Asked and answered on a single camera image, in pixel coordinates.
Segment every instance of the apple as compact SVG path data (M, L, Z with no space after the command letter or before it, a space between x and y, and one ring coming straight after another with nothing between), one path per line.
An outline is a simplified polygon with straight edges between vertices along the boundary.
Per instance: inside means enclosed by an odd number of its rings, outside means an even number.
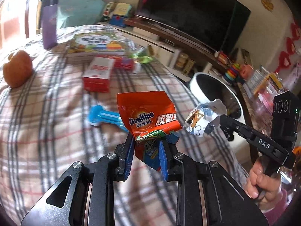
M3 77L12 88L22 86L33 72L33 63L27 52L19 50L7 57L3 65Z

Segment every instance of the metal bolt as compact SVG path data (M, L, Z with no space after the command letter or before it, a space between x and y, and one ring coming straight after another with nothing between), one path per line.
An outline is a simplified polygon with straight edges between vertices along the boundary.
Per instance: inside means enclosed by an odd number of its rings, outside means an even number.
M219 166L219 164L216 162L216 161L210 161L210 166L212 166L212 167L218 167Z
M116 154L115 154L115 153L109 153L109 154L107 155L107 157L108 157L109 159L115 159L115 158L116 158Z
M175 157L176 157L177 159L181 160L181 159L183 159L184 154L183 154L183 153L176 153L176 154L175 154Z
M73 163L73 168L80 168L82 166L82 163L77 161Z

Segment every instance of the teal fabric cover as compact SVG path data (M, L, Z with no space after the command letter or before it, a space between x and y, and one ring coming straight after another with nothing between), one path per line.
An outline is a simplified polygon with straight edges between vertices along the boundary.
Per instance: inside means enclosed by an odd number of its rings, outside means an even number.
M94 25L102 18L103 0L59 0L57 28Z

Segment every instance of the black tv screen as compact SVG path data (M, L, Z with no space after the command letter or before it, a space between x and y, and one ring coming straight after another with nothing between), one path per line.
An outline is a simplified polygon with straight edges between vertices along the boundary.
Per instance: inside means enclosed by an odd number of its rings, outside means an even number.
M215 51L230 53L250 10L237 0L140 0L136 15L184 32Z

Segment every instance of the plaid tablecloth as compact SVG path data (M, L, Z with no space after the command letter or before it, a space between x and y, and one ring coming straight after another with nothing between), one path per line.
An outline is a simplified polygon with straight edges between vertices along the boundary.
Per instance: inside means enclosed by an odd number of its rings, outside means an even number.
M81 76L88 65L66 62L68 40L75 33L99 30L114 29L99 25L60 29L59 44L51 50L43 49L41 35L28 41L21 49L32 57L34 73L20 88L9 88L0 71L0 204L17 224L73 162L95 162L125 141L127 133L115 125L88 123L91 106L99 103L117 111L117 93L164 90L183 125L198 104L158 61L143 65L137 75L115 69L110 93L83 90ZM180 133L180 152L195 161L216 160L240 185L245 182L247 174L220 129L203 138L185 130ZM116 225L175 225L176 184L165 182L160 172L136 157L128 180L116 182L114 194Z

